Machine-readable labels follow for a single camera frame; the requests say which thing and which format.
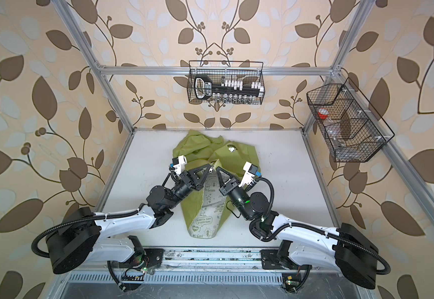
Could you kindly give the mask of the green zip-up hooded jacket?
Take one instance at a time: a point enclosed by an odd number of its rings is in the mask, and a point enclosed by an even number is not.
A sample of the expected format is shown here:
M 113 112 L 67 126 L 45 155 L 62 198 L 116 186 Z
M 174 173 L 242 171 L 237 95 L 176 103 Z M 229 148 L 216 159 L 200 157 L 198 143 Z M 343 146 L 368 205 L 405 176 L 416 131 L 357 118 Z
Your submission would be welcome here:
M 241 179 L 245 163 L 259 166 L 256 148 L 245 143 L 226 141 L 222 136 L 214 138 L 190 130 L 173 149 L 173 156 L 184 156 L 187 159 L 187 170 L 206 164 L 211 166 L 212 171 L 207 176 L 203 189 L 190 194 L 180 205 L 190 237 L 214 238 L 231 214 L 226 208 L 229 198 L 219 192 L 215 168 L 220 166 Z

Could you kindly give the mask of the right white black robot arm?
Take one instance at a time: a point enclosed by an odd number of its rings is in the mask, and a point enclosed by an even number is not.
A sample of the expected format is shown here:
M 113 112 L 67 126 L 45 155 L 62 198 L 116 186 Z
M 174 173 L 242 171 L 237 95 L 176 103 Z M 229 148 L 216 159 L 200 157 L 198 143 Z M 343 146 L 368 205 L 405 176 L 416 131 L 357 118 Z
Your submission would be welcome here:
M 220 193 L 249 221 L 250 234 L 265 243 L 280 241 L 276 257 L 281 267 L 333 269 L 353 284 L 370 290 L 375 289 L 377 276 L 390 274 L 391 266 L 377 246 L 354 226 L 312 225 L 273 211 L 274 186 L 254 164 L 249 165 L 242 178 L 220 166 L 216 174 Z

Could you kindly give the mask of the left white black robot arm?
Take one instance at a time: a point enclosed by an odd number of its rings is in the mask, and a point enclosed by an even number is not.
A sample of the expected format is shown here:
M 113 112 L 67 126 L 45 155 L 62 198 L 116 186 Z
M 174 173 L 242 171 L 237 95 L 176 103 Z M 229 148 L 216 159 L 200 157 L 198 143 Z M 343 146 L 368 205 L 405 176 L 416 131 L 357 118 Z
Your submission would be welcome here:
M 119 235 L 135 230 L 151 230 L 164 225 L 173 215 L 173 208 L 194 191 L 201 191 L 210 164 L 182 171 L 172 189 L 154 186 L 146 202 L 137 209 L 120 213 L 93 213 L 80 208 L 68 221 L 45 230 L 31 243 L 31 250 L 49 259 L 54 274 L 68 273 L 87 262 L 119 262 L 136 264 L 145 251 L 134 235 Z

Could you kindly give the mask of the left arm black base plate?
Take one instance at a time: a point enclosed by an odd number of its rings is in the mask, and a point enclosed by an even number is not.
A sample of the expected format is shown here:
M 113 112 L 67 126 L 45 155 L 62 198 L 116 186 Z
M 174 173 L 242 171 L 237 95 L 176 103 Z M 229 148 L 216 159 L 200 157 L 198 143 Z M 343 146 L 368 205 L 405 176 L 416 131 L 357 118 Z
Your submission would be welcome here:
M 161 248 L 142 249 L 134 253 L 126 263 L 129 267 L 140 270 L 156 267 L 162 264 L 164 251 Z

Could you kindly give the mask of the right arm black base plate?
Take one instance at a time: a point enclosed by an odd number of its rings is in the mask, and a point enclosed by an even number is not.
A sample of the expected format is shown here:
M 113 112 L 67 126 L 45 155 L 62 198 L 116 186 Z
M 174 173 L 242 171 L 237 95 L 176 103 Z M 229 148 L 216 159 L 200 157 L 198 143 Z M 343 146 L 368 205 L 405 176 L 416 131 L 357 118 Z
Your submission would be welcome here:
M 288 253 L 276 249 L 260 250 L 261 266 L 264 270 L 311 270 L 311 265 L 300 265 L 289 258 Z

